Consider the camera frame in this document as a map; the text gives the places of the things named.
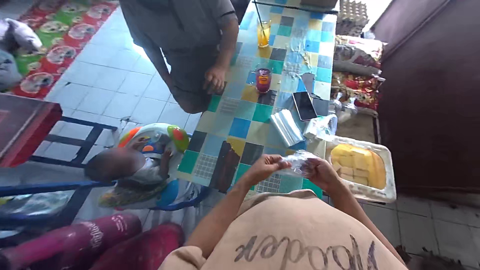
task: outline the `glass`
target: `glass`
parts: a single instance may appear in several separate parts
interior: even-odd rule
[[[257,83],[258,92],[266,93],[270,89],[272,72],[267,68],[259,68],[255,71],[255,80]]]
[[[258,46],[260,48],[265,48],[268,46],[268,40],[270,39],[270,26],[271,21],[262,21],[262,24],[260,24],[260,21],[257,22]]]

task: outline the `smartphone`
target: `smartphone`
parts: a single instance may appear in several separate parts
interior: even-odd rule
[[[309,121],[310,119],[317,118],[317,113],[315,112],[308,92],[297,92],[292,95],[295,107],[297,107],[297,111],[299,112],[300,120]]]

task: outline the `tiled table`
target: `tiled table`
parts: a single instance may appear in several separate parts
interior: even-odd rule
[[[270,115],[292,110],[292,92],[305,91],[305,85],[292,74],[315,74],[313,93],[330,99],[332,56],[336,16],[277,6],[258,5],[262,20],[272,22],[270,46],[257,46],[255,5],[250,3],[240,24],[237,53],[232,59],[223,95],[213,96],[208,111],[200,118],[188,150],[178,167],[178,177],[227,191],[260,155],[292,154],[305,149],[305,141],[290,148],[283,144],[270,123]],[[259,95],[253,82],[258,64],[272,71],[270,91]],[[281,192],[311,188],[307,179],[274,174],[254,186],[257,192]]]

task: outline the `orange drink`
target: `orange drink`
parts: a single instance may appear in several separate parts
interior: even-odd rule
[[[268,46],[268,40],[270,38],[270,25],[271,21],[262,21],[262,24],[260,24],[260,21],[258,21],[257,23],[258,46],[260,48],[265,48]]]

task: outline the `floral rug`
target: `floral rug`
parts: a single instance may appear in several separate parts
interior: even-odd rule
[[[118,5],[118,1],[107,0],[41,0],[35,4],[19,20],[35,31],[43,47],[34,54],[17,51],[15,59],[24,78],[11,92],[44,98]]]

